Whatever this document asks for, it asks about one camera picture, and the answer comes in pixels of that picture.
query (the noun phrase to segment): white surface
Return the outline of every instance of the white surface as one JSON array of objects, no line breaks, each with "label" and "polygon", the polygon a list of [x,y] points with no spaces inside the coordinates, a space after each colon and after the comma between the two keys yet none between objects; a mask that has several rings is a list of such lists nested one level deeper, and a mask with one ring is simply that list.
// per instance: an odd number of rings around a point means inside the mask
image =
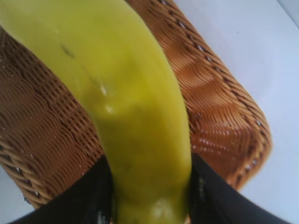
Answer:
[{"label": "white surface", "polygon": [[282,8],[288,13],[290,18],[299,28],[299,1],[298,0],[278,0]]},{"label": "white surface", "polygon": [[23,194],[0,166],[0,224],[6,224],[33,211]]},{"label": "white surface", "polygon": [[[299,30],[276,0],[175,2],[260,105],[271,126],[273,152],[242,193],[299,223]],[[1,169],[0,189],[0,224],[31,210]]]}]

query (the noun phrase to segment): wicker basket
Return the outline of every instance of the wicker basket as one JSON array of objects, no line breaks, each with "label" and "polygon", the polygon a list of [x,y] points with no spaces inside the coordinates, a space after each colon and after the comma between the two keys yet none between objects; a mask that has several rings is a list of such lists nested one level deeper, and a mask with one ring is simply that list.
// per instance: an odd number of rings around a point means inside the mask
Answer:
[{"label": "wicker basket", "polygon": [[[128,0],[162,46],[188,110],[192,151],[239,189],[271,149],[266,119],[170,0]],[[0,29],[0,165],[35,208],[103,151],[88,115],[34,55]]]}]

